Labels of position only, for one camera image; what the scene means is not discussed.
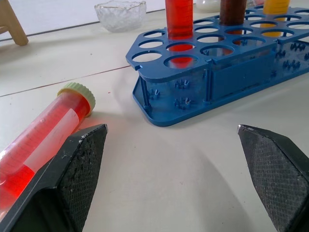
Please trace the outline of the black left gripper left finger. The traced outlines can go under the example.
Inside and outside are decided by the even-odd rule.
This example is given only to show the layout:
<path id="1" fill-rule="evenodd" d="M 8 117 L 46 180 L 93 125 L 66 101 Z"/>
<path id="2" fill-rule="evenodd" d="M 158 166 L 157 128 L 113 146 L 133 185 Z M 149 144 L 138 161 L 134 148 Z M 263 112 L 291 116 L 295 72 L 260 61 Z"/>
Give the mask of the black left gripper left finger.
<path id="1" fill-rule="evenodd" d="M 81 232 L 97 187 L 106 124 L 70 135 L 0 223 L 2 232 Z"/>

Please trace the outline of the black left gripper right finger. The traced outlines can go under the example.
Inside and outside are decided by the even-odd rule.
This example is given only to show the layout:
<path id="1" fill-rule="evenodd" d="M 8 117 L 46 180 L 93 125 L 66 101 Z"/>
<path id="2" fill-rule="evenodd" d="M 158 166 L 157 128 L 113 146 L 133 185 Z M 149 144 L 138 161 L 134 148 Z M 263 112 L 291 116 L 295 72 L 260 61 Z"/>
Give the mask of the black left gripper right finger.
<path id="1" fill-rule="evenodd" d="M 279 232 L 309 230 L 309 159 L 288 137 L 249 125 L 238 135 L 253 186 Z"/>

